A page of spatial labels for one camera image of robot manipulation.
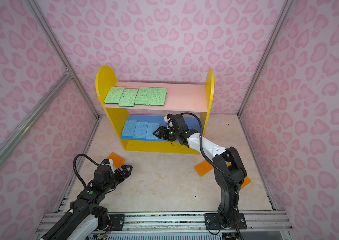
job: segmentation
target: yellow shelf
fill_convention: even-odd
[[[145,152],[169,152],[182,154],[199,154],[198,151],[186,146],[174,147],[170,142],[154,142],[141,140],[120,139],[124,123],[128,119],[127,109],[147,109],[161,111],[191,111],[201,112],[203,134],[206,131],[210,116],[212,99],[215,87],[215,75],[213,69],[207,74],[205,85],[172,84],[172,83],[135,83],[118,82],[113,70],[108,66],[101,67],[96,74],[96,93],[108,116],[119,140],[125,150]],[[105,104],[104,99],[113,86],[125,86],[126,88],[155,87],[167,88],[167,97],[164,106],[135,105],[134,107],[119,107],[117,104]]]

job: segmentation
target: marble floor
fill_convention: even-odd
[[[262,180],[236,115],[211,115],[206,136],[224,147],[235,147],[252,182],[240,191],[240,210],[272,210]],[[104,117],[90,146],[88,155],[101,162],[112,152],[132,165],[132,175],[115,191],[106,195],[101,206],[109,212],[214,211],[220,204],[221,190],[213,170],[200,177],[194,166],[201,155],[125,151],[109,120]],[[96,166],[85,161],[80,175],[88,183]],[[75,181],[69,202],[82,191]]]

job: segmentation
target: blue sponge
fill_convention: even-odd
[[[123,132],[121,132],[122,137],[133,137],[135,132],[136,120],[127,120],[125,121]]]
[[[157,137],[153,135],[153,132],[155,132],[159,126],[160,123],[148,123],[146,139],[156,140]]]
[[[147,134],[147,126],[148,126],[148,122],[138,122],[136,124],[135,133],[133,137],[141,138],[141,139],[145,138]]]

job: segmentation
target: patterned wallpaper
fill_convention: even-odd
[[[236,113],[283,2],[38,1],[100,114],[95,76],[103,65],[121,81],[191,84],[213,68],[212,112]]]
[[[339,0],[300,0],[244,125],[298,239],[339,239]]]
[[[63,72],[23,2],[0,1],[0,146]]]
[[[57,204],[94,121],[69,82],[0,168],[0,239],[33,236]]]

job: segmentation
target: black mounting plate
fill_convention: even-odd
[[[122,231],[124,225],[124,214],[110,214],[111,231]]]
[[[224,228],[220,226],[220,218],[218,217],[218,215],[219,215],[218,213],[204,214],[204,221],[205,221],[207,230],[219,230],[219,229],[221,231],[224,230]],[[242,213],[238,214],[237,223],[238,223],[239,229],[247,229],[247,224],[246,224],[246,220],[244,219],[244,214]]]

